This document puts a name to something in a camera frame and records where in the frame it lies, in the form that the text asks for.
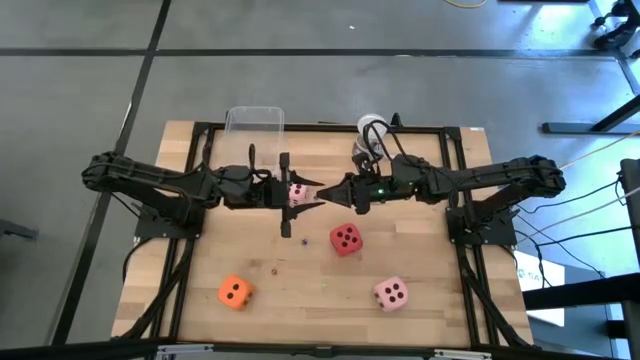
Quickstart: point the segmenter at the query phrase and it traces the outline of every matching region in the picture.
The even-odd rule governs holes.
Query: die
[[[358,228],[351,223],[338,226],[331,230],[329,239],[340,256],[354,253],[362,249],[363,245]]]
[[[253,285],[235,275],[227,276],[218,289],[218,300],[234,310],[243,310],[253,296]]]
[[[390,312],[399,309],[409,300],[409,291],[402,280],[394,276],[373,287],[373,296],[376,297],[382,311]]]
[[[309,187],[306,185],[291,184],[291,186],[289,187],[289,202],[292,206],[304,204],[305,202],[307,202],[308,192]]]

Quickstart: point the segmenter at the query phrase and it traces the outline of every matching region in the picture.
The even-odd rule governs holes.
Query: gray floor
[[[606,1],[598,3],[604,9]],[[144,48],[159,8],[160,1],[150,0],[4,1],[0,47]],[[602,31],[593,32],[592,21],[586,4],[489,0],[465,11],[418,0],[174,0],[160,47],[587,49]],[[80,171],[91,155],[113,146],[141,61],[0,57],[0,218],[41,231],[34,243],[0,241],[0,348],[45,341],[95,200]],[[156,58],[127,155],[153,161],[166,120],[222,121],[230,107],[268,105],[284,109],[288,122],[353,123],[363,113],[397,111],[412,125],[484,127],[495,161],[540,154],[564,164],[613,138],[542,136],[539,124],[594,122],[631,97],[619,65],[608,58]],[[638,145],[627,140],[567,169],[569,187],[559,200],[613,181],[619,160],[637,158]],[[544,226],[613,196],[606,191],[527,219]],[[626,209],[613,205],[548,234],[627,223]],[[71,341],[108,338],[134,224],[119,204],[110,206]],[[629,233],[567,248],[607,275],[638,270]],[[544,256],[583,267],[554,247]]]

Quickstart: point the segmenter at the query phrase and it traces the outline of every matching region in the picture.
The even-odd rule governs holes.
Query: wooden table
[[[183,171],[193,122],[166,124],[156,164]],[[468,167],[491,162],[483,129],[462,128]],[[221,132],[215,134],[211,167],[223,165]],[[409,154],[442,165],[437,137],[400,134]],[[337,184],[354,171],[354,133],[285,132],[291,168],[300,175]],[[391,139],[389,151],[397,152]],[[455,150],[450,144],[452,163]],[[482,199],[495,189],[473,193]],[[334,344],[424,347],[467,347],[461,281],[455,249],[447,235],[445,202],[429,206],[415,201],[374,205],[365,216],[353,209],[326,204],[292,222],[293,236],[280,237],[280,212],[218,207],[207,212],[191,265],[179,340],[282,344]],[[364,247],[340,258],[329,242],[330,229],[353,222]],[[301,244],[303,238],[308,245]],[[132,257],[113,326],[120,335],[133,325],[156,295],[167,239],[154,239]],[[519,335],[531,342],[531,332],[514,263],[499,247],[484,247],[491,295]],[[218,286],[236,274],[256,287],[243,312],[221,304]],[[391,276],[408,286],[408,304],[382,312],[372,287]],[[167,302],[161,335],[166,335],[173,299]],[[487,342],[480,302],[475,298],[480,335]]]

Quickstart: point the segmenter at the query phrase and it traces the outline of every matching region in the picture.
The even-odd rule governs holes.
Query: clear plastic container
[[[225,165],[249,165],[249,145],[256,147],[256,168],[276,175],[283,151],[284,111],[277,107],[236,106],[227,113],[218,156]]]

